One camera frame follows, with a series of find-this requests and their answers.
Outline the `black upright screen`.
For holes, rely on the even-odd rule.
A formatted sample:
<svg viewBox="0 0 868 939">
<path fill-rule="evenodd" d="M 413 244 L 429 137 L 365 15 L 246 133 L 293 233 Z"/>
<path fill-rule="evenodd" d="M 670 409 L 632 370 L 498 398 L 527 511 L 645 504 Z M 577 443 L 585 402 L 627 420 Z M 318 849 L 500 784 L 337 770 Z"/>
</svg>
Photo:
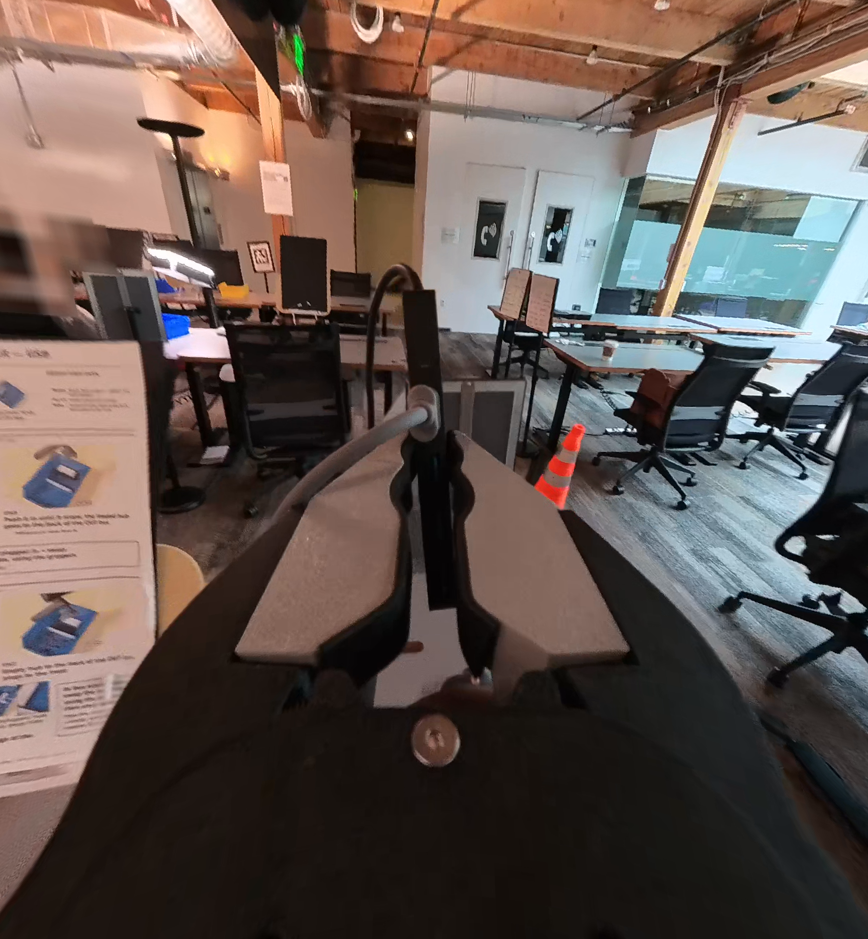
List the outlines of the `black upright screen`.
<svg viewBox="0 0 868 939">
<path fill-rule="evenodd" d="M 290 314 L 328 314 L 330 305 L 327 241 L 279 238 L 281 309 Z"/>
</svg>

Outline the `grey divider panel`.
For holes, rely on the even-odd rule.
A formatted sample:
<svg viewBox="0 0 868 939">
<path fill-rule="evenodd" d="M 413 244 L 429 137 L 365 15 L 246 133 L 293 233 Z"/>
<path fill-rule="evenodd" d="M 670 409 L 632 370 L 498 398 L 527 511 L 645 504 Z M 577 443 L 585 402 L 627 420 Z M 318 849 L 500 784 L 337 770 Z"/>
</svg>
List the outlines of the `grey divider panel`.
<svg viewBox="0 0 868 939">
<path fill-rule="evenodd" d="M 443 425 L 474 440 L 508 468 L 515 467 L 524 380 L 450 380 L 442 385 Z"/>
<path fill-rule="evenodd" d="M 84 272 L 83 284 L 101 338 L 164 343 L 166 332 L 154 278 L 144 270 Z"/>
</svg>

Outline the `grey office table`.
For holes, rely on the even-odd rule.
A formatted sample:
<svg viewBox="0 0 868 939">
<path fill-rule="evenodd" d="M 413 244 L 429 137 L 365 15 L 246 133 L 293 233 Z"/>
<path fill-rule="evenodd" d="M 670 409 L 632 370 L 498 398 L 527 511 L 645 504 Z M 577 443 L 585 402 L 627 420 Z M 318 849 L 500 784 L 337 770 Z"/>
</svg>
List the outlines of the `grey office table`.
<svg viewBox="0 0 868 939">
<path fill-rule="evenodd" d="M 630 375 L 655 369 L 667 373 L 687 375 L 700 365 L 702 353 L 681 346 L 619 345 L 612 355 L 604 355 L 601 344 L 565 346 L 546 338 L 547 347 L 565 364 L 565 374 L 548 429 L 545 450 L 552 456 L 558 450 L 573 383 L 579 373 Z"/>
</svg>

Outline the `wooden display board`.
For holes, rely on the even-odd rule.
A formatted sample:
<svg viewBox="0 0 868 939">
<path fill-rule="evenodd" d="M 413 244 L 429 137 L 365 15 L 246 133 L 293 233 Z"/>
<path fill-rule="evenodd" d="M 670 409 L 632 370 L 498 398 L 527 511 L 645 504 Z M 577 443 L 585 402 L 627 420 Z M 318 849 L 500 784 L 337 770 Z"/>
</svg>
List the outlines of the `wooden display board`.
<svg viewBox="0 0 868 939">
<path fill-rule="evenodd" d="M 205 578 L 195 558 L 184 549 L 158 544 L 157 636 L 161 636 L 205 589 Z"/>
</svg>

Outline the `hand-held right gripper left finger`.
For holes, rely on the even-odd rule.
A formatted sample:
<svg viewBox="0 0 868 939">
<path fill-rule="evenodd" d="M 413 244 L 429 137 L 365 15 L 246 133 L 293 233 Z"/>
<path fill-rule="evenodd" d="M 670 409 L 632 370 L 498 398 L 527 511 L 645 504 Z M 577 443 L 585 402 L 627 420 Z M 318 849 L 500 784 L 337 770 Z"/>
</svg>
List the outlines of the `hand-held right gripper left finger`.
<svg viewBox="0 0 868 939">
<path fill-rule="evenodd" d="M 235 653 L 346 672 L 358 685 L 402 653 L 411 606 L 409 438 L 389 440 L 309 501 Z"/>
</svg>

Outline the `wooden support column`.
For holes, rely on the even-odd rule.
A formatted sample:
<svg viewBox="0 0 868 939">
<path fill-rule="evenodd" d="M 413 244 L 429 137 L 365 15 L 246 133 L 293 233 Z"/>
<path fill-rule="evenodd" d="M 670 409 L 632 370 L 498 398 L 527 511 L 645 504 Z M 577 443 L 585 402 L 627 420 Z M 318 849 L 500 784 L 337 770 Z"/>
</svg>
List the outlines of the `wooden support column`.
<svg viewBox="0 0 868 939">
<path fill-rule="evenodd" d="M 704 231 L 708 212 L 717 193 L 722 170 L 733 147 L 733 140 L 748 107 L 741 85 L 728 87 L 719 104 L 708 145 L 702 159 L 686 209 L 684 220 L 667 265 L 652 314 L 671 317 L 685 289 L 686 276 Z"/>
</svg>

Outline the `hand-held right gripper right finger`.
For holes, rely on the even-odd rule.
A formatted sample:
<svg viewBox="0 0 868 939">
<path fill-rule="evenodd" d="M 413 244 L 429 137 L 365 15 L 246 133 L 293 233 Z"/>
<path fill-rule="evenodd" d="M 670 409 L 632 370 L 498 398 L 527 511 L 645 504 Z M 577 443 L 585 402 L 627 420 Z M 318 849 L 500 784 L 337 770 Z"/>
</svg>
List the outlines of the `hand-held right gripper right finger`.
<svg viewBox="0 0 868 939">
<path fill-rule="evenodd" d="M 560 510 L 451 433 L 457 628 L 473 673 L 617 662 L 629 653 Z"/>
</svg>

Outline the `brown jacket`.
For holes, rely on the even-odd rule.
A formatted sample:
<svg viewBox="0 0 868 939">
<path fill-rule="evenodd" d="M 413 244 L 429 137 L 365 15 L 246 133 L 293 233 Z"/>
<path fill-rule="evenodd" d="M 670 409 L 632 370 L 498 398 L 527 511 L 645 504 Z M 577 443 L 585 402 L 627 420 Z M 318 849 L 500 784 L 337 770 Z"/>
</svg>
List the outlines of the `brown jacket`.
<svg viewBox="0 0 868 939">
<path fill-rule="evenodd" d="M 663 428 L 667 421 L 675 394 L 681 389 L 690 373 L 680 371 L 646 370 L 633 397 L 628 412 L 628 424 L 639 429 L 651 426 Z"/>
</svg>

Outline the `black office chair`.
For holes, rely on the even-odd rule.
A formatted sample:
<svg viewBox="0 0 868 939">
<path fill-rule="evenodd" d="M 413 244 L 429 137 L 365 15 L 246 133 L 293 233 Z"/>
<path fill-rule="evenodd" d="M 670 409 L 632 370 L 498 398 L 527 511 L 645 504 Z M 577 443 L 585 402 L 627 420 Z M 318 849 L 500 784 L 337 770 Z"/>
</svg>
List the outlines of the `black office chair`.
<svg viewBox="0 0 868 939">
<path fill-rule="evenodd" d="M 259 480 L 303 476 L 349 430 L 336 325 L 227 323 L 242 444 Z"/>
<path fill-rule="evenodd" d="M 780 557 L 804 567 L 809 581 L 836 593 L 805 596 L 795 604 L 742 591 L 720 604 L 720 612 L 731 613 L 750 601 L 829 633 L 827 640 L 774 669 L 767 683 L 780 688 L 793 672 L 848 649 L 868 665 L 868 393 L 853 397 L 821 495 L 774 547 Z"/>
<path fill-rule="evenodd" d="M 799 438 L 833 427 L 852 395 L 868 380 L 868 345 L 842 344 L 839 350 L 816 371 L 809 373 L 804 382 L 790 396 L 764 382 L 752 380 L 748 387 L 755 394 L 742 394 L 738 402 L 756 414 L 754 425 L 758 431 L 747 432 L 736 439 L 742 443 L 755 441 L 737 464 L 739 470 L 749 467 L 749 460 L 767 447 L 791 460 L 799 468 L 799 478 L 808 478 L 804 457 L 826 466 L 828 458 L 813 455 Z"/>
<path fill-rule="evenodd" d="M 631 407 L 617 408 L 614 416 L 623 420 L 640 446 L 638 452 L 598 452 L 592 464 L 597 466 L 603 458 L 633 460 L 614 483 L 610 494 L 620 496 L 628 479 L 639 472 L 658 472 L 675 489 L 677 510 L 688 508 L 687 488 L 696 486 L 694 471 L 682 465 L 673 453 L 696 454 L 718 450 L 726 437 L 733 406 L 755 375 L 769 361 L 774 343 L 738 344 L 714 343 L 705 348 L 697 369 L 675 394 L 667 421 L 663 428 L 643 426 L 639 429 L 628 424 Z"/>
</svg>

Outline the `black usb hub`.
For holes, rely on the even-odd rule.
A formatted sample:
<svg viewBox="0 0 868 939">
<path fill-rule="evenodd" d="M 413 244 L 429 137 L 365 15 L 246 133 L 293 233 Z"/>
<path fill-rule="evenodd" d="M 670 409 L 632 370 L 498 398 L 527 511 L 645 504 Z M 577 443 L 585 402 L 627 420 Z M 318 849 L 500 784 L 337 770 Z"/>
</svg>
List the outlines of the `black usb hub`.
<svg viewBox="0 0 868 939">
<path fill-rule="evenodd" d="M 411 462 L 419 498 L 428 605 L 432 609 L 448 609 L 456 604 L 456 564 L 435 292 L 407 292 L 403 295 L 403 307 L 410 388 L 424 386 L 433 393 L 437 424 L 435 432 L 427 432 L 428 440 L 414 444 Z"/>
</svg>

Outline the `silver ventilation duct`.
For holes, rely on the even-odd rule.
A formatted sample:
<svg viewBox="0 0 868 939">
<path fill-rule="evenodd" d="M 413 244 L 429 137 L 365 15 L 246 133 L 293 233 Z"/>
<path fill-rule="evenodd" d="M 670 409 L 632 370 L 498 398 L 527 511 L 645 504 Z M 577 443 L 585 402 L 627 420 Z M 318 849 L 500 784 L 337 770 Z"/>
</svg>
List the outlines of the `silver ventilation duct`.
<svg viewBox="0 0 868 939">
<path fill-rule="evenodd" d="M 203 66 L 230 68 L 240 62 L 241 46 L 225 17 L 212 1 L 166 1 L 192 30 L 193 59 Z"/>
</svg>

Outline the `orange traffic cone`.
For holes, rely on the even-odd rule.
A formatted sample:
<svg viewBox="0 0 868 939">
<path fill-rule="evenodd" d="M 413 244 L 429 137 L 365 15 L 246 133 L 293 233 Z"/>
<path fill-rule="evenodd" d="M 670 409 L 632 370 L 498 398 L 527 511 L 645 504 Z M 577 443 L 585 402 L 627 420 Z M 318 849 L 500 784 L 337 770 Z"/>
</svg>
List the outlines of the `orange traffic cone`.
<svg viewBox="0 0 868 939">
<path fill-rule="evenodd" d="M 572 425 L 534 484 L 534 490 L 550 501 L 559 511 L 567 507 L 570 486 L 584 435 L 584 425 Z"/>
</svg>

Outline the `printed instruction sheet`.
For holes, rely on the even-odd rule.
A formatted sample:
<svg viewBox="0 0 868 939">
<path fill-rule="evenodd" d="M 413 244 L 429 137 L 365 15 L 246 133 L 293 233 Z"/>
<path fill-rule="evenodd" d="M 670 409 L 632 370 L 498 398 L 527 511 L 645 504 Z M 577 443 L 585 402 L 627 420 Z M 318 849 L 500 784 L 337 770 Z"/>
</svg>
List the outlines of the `printed instruction sheet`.
<svg viewBox="0 0 868 939">
<path fill-rule="evenodd" d="M 130 342 L 0 339 L 0 784 L 78 769 L 156 637 Z"/>
</svg>

